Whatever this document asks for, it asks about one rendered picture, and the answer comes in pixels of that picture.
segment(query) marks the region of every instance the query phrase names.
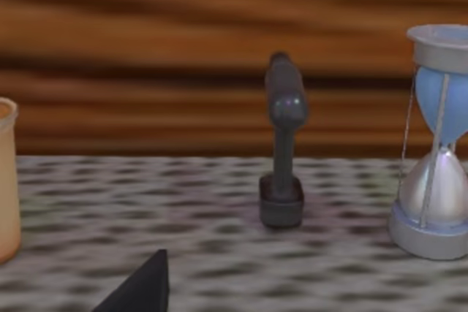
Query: brown wooden background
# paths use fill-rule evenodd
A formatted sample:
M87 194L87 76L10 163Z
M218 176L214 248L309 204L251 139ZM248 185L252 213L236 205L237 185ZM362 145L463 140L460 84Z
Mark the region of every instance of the brown wooden background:
M425 23L468 23L468 0L0 0L0 94L22 154L270 155L263 75L286 50L312 112L297 154L398 157Z

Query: gray hammer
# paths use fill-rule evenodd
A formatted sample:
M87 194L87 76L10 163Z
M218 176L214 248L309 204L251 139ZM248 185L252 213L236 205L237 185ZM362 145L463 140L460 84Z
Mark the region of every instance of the gray hammer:
M268 113L274 126L273 174L260 179L260 219L267 227L302 222L303 191L293 175L294 133L309 117L302 76L285 53L271 56L265 76Z

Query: gray circular base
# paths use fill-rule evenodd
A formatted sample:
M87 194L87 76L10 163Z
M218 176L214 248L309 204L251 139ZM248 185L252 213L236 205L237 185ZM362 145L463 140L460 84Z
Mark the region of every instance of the gray circular base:
M420 228L404 214L398 201L393 203L388 231L396 245L425 259L451 260L468 254L468 224L450 229Z
M272 177L260 179L260 220L264 226L281 229L298 227L302 223L304 196L301 182L294 177L291 200L278 201L271 196Z

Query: gray mottled surface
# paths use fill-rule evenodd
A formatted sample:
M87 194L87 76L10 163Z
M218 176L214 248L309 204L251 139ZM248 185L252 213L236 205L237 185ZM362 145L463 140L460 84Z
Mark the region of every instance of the gray mottled surface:
M467 260L417 259L388 239L397 161L295 160L306 218L280 233L258 222L269 159L18 166L23 249L0 267L1 312L90 311L159 248L170 312L468 311Z

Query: hammer head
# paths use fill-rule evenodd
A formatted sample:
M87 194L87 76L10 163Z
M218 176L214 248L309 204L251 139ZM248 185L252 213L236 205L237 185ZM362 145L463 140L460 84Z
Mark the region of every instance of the hammer head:
M271 123L285 131L303 126L309 117L309 105L302 75L287 54L271 56L265 85Z

